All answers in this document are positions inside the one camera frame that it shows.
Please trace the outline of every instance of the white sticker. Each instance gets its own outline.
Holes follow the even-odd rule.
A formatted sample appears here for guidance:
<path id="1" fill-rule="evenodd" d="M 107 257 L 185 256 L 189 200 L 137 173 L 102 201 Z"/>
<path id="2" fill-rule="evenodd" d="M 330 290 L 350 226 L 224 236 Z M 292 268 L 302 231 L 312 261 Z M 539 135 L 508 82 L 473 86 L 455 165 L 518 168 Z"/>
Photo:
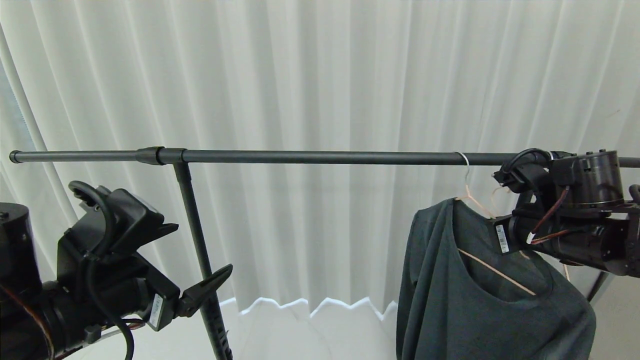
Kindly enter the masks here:
<path id="1" fill-rule="evenodd" d="M 151 307 L 151 315 L 149 316 L 149 325 L 151 325 L 154 328 L 158 327 L 158 322 L 160 321 L 160 313 L 162 312 L 162 303 L 163 303 L 162 297 L 156 294 L 154 296 L 154 304 Z"/>
<path id="2" fill-rule="evenodd" d="M 497 225 L 495 232 L 498 234 L 498 241 L 500 241 L 500 250 L 502 250 L 502 253 L 509 252 L 509 244 L 507 243 L 507 235 L 504 233 L 504 226 Z"/>

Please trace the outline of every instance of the clothing rack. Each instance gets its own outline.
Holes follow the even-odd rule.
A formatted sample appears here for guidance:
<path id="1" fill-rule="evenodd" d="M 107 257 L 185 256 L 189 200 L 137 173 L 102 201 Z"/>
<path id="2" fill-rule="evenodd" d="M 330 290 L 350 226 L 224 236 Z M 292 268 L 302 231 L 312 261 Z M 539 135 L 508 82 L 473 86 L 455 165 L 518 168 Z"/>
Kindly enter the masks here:
<path id="1" fill-rule="evenodd" d="M 464 154 L 469 165 L 480 166 L 500 166 L 516 155 L 496 152 Z M 12 151 L 9 159 L 14 163 L 137 161 L 150 165 L 173 165 L 204 279 L 212 275 L 212 270 L 191 183 L 189 163 L 467 165 L 464 157 L 457 152 L 221 151 L 165 147 L 147 147 L 133 151 Z M 640 168 L 640 158 L 620 157 L 619 163 L 620 167 Z M 205 303 L 201 313 L 216 358 L 232 360 L 217 295 Z"/>

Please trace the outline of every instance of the curtain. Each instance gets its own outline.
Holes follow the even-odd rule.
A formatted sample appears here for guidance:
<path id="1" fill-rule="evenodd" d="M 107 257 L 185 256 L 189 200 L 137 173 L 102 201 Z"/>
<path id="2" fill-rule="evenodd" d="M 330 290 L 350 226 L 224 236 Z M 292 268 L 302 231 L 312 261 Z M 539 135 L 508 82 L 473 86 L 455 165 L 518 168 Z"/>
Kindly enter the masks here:
<path id="1" fill-rule="evenodd" d="M 83 212 L 66 185 L 126 188 L 181 228 L 141 253 L 200 279 L 173 170 L 14 165 L 21 150 L 517 152 L 638 156 L 637 1 L 2 2 L 2 200 L 28 205 L 43 277 Z M 413 214 L 464 194 L 464 167 L 191 166 L 220 291 L 246 309 L 397 299 Z M 496 168 L 473 167 L 490 208 Z M 637 173 L 623 171 L 626 185 Z M 497 192 L 506 214 L 515 195 Z M 593 269 L 572 268 L 587 292 Z"/>

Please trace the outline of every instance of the gray t-shirt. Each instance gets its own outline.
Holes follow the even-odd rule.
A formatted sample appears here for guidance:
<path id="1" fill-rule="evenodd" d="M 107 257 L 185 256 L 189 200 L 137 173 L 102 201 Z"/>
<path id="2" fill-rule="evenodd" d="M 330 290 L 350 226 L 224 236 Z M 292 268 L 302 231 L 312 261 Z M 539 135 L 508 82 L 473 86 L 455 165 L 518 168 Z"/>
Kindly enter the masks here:
<path id="1" fill-rule="evenodd" d="M 596 329 L 589 302 L 537 253 L 501 255 L 490 226 L 454 199 L 416 213 L 398 302 L 397 358 L 587 359 Z"/>

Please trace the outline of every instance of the hanger hook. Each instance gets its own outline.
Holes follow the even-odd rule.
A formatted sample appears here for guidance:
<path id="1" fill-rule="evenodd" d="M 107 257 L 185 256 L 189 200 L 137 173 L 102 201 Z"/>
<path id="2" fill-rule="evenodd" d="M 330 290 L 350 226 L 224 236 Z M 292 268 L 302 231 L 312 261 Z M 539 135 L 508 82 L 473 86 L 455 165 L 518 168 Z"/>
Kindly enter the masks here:
<path id="1" fill-rule="evenodd" d="M 467 155 L 464 154 L 464 152 L 460 152 L 460 151 L 454 151 L 455 153 L 459 154 L 460 156 L 462 156 L 462 158 L 465 160 L 465 162 L 467 163 L 467 173 L 465 174 L 465 184 L 469 184 L 469 171 L 471 170 L 471 164 L 469 164 L 469 159 L 467 158 Z"/>

